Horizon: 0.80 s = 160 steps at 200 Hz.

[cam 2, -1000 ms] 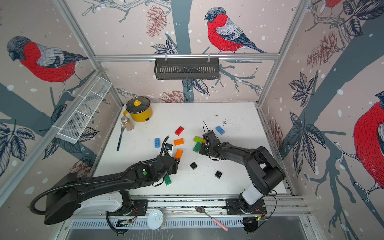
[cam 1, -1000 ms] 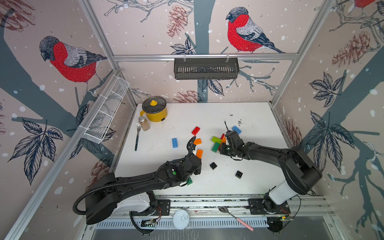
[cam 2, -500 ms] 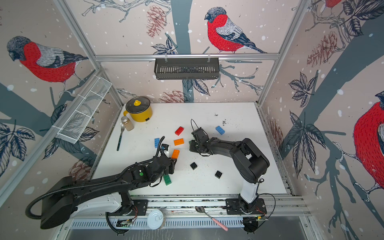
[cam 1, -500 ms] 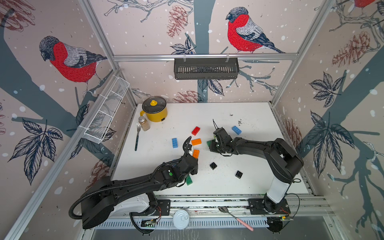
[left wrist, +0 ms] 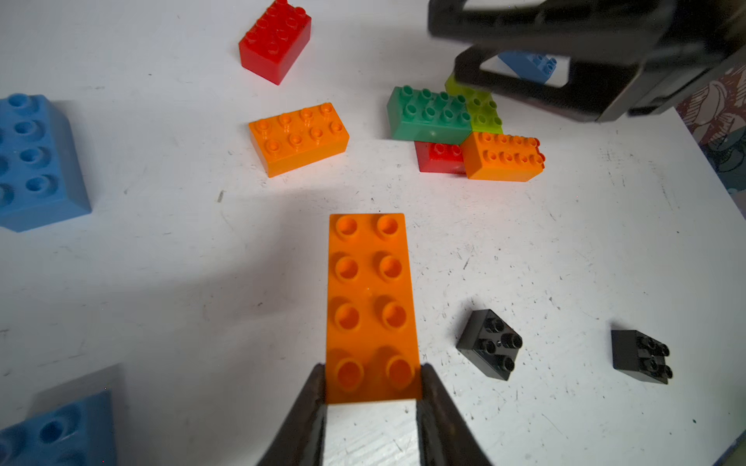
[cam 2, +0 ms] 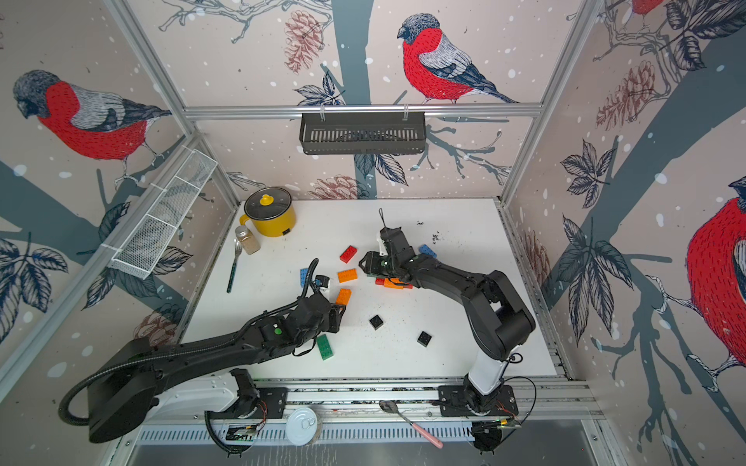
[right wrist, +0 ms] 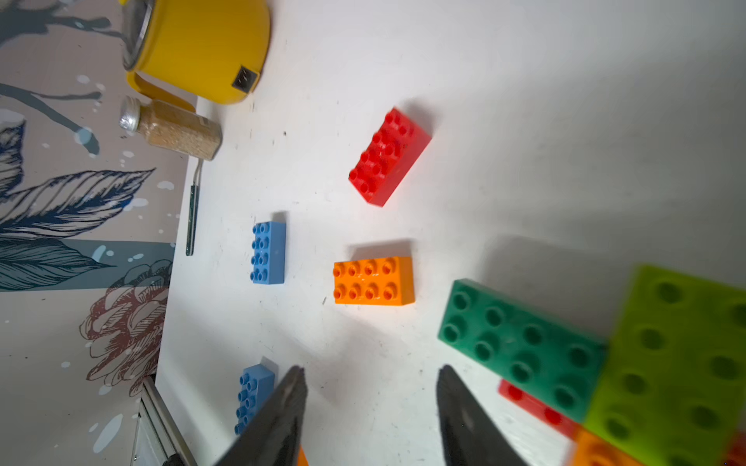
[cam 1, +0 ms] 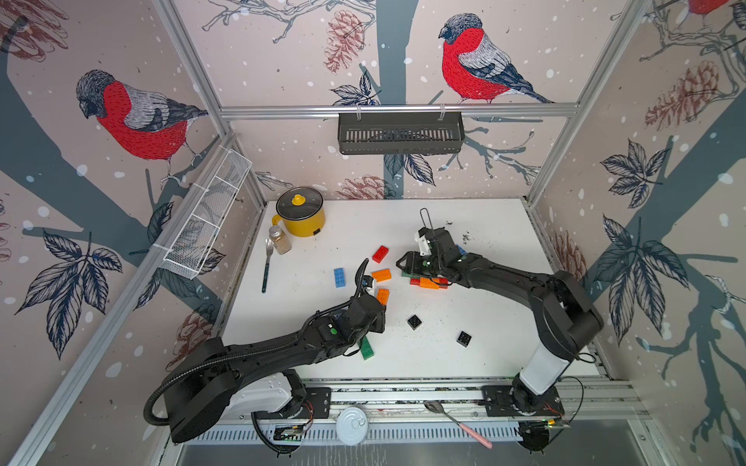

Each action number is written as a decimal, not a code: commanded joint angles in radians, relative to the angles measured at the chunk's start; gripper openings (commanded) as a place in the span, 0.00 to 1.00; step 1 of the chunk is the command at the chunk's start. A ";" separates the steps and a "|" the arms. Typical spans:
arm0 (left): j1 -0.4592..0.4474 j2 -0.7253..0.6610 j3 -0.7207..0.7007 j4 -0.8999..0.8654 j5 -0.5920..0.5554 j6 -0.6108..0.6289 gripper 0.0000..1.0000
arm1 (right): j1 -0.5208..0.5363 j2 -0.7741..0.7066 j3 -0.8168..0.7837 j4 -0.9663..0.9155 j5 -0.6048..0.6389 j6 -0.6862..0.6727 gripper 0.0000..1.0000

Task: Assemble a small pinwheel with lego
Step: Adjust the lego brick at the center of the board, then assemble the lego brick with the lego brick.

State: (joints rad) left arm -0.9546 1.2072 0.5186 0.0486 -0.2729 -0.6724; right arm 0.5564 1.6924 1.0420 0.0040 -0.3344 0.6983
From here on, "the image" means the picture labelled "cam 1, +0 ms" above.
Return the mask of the blue lego brick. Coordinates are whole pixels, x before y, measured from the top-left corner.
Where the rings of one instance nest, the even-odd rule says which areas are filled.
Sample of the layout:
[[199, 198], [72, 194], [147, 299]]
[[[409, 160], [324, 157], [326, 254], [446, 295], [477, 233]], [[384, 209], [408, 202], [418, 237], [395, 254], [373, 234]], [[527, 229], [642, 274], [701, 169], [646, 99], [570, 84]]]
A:
[[333, 277], [334, 277], [334, 283], [335, 286], [338, 289], [343, 289], [347, 285], [346, 282], [346, 275], [343, 268], [335, 268], [333, 270]]

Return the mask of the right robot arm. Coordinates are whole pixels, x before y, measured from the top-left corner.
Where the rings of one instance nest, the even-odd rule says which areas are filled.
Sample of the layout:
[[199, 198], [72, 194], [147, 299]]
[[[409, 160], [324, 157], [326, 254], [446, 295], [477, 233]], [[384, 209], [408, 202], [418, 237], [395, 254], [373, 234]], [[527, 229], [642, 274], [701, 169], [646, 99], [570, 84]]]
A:
[[464, 252], [444, 227], [421, 228], [418, 244], [417, 252], [406, 252], [396, 262], [402, 272], [423, 281], [444, 279], [448, 285], [489, 291], [532, 311], [540, 345], [513, 379], [510, 395], [519, 413], [537, 412], [570, 363], [603, 329], [587, 291], [567, 271], [533, 273]]

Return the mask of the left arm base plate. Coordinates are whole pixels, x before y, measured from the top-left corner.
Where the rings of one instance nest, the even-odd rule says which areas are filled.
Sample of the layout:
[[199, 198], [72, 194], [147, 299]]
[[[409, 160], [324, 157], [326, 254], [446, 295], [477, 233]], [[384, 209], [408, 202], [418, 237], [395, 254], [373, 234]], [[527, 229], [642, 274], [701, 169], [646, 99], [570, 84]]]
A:
[[258, 412], [258, 419], [328, 419], [331, 408], [331, 388], [307, 388], [305, 398], [301, 401], [295, 396], [279, 412]]

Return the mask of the orange lego brick front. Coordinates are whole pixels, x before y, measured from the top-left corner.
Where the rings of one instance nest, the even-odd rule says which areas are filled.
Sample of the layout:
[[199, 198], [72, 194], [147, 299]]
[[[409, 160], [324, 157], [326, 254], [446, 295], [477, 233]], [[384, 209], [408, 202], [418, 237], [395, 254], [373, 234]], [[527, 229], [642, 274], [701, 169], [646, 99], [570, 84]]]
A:
[[390, 291], [388, 289], [379, 289], [376, 298], [383, 306], [387, 306], [390, 299]]

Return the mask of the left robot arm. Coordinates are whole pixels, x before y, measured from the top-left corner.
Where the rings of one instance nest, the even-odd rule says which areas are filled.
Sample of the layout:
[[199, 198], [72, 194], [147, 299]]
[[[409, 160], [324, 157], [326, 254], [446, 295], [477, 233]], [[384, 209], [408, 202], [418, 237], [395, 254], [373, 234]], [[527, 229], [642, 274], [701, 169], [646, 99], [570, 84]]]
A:
[[386, 306], [366, 289], [373, 282], [367, 264], [357, 268], [349, 300], [314, 312], [295, 332], [245, 345], [227, 346], [219, 337], [202, 342], [149, 396], [143, 420], [167, 426], [172, 441], [184, 443], [213, 427], [246, 386], [351, 353], [368, 333], [384, 332]]

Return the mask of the dark green lego brick front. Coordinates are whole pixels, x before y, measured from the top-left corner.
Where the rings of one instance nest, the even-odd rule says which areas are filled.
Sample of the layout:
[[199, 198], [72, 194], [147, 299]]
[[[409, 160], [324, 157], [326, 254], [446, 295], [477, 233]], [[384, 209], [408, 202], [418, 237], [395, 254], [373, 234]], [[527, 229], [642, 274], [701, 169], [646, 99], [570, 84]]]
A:
[[364, 360], [369, 360], [375, 355], [366, 337], [363, 337], [363, 339], [359, 341], [359, 353], [363, 356]]

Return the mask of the black lego brick attached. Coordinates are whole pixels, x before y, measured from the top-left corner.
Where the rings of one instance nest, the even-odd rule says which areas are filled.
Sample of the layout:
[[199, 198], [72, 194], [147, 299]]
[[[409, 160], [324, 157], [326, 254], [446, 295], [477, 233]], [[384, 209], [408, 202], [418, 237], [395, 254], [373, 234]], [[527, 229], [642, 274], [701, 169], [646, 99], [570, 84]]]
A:
[[471, 339], [472, 337], [469, 334], [462, 331], [460, 332], [460, 334], [458, 334], [457, 343], [461, 345], [462, 347], [467, 348], [469, 346]]

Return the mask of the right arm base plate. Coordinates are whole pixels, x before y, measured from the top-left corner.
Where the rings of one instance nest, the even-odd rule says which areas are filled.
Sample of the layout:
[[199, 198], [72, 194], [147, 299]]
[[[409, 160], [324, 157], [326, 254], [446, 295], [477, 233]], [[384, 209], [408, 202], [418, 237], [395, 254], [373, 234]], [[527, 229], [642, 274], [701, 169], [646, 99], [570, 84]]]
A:
[[528, 388], [514, 386], [482, 386], [483, 400], [489, 417], [564, 417], [565, 408], [555, 386], [541, 395]]

